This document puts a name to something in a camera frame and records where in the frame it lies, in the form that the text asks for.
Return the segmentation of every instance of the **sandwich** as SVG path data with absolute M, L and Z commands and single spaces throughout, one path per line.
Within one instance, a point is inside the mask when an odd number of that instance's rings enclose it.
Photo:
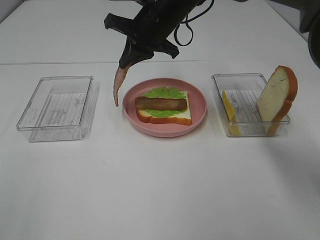
M 191 125 L 187 91 L 156 87 L 135 99 L 136 115 L 143 123 Z

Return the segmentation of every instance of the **bread crust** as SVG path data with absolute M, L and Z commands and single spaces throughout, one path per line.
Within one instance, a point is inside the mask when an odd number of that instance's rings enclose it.
M 298 93 L 298 80 L 296 78 L 294 71 L 287 66 L 279 65 L 275 69 L 275 71 L 272 75 L 275 74 L 275 72 L 277 71 L 278 68 L 284 69 L 285 73 L 288 76 L 289 91 L 288 91 L 288 95 L 286 96 L 286 98 L 283 102 L 282 107 L 280 108 L 278 113 L 274 116 L 274 118 L 272 119 L 272 122 L 280 122 L 285 117 L 285 115 L 289 112 L 289 110 L 292 106 L 292 102 L 295 100 L 297 93 Z M 267 131 L 267 134 L 268 135 L 275 135 L 278 127 L 279 127 L 279 124 L 271 125 Z
M 181 125 L 191 125 L 192 123 L 192 120 L 188 118 L 144 116 L 139 109 L 136 110 L 136 115 L 138 119 L 143 123 Z

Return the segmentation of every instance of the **white wall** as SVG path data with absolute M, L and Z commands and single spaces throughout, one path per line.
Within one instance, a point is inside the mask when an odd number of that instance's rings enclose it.
M 0 0 L 0 23 L 24 0 Z

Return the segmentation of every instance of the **toast slice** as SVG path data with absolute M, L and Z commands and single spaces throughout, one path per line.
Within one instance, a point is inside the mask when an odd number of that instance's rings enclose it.
M 152 124 L 181 124 L 191 125 L 191 112 L 189 107 L 189 98 L 187 91 L 181 91 L 184 94 L 187 108 L 185 111 L 174 111 L 174 110 L 145 110 L 137 109 L 136 115 L 138 119 L 143 123 Z
M 298 92 L 298 81 L 291 68 L 278 66 L 257 100 L 263 122 L 280 122 L 289 112 Z M 279 125 L 266 127 L 267 135 L 275 135 Z

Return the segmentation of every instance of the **toy bread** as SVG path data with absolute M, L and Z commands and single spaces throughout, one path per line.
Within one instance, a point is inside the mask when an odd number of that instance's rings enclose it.
M 289 112 L 298 92 L 298 81 L 287 66 L 278 66 L 271 75 L 257 100 L 257 108 L 263 122 L 280 122 Z M 279 125 L 266 127 L 267 135 L 275 135 Z

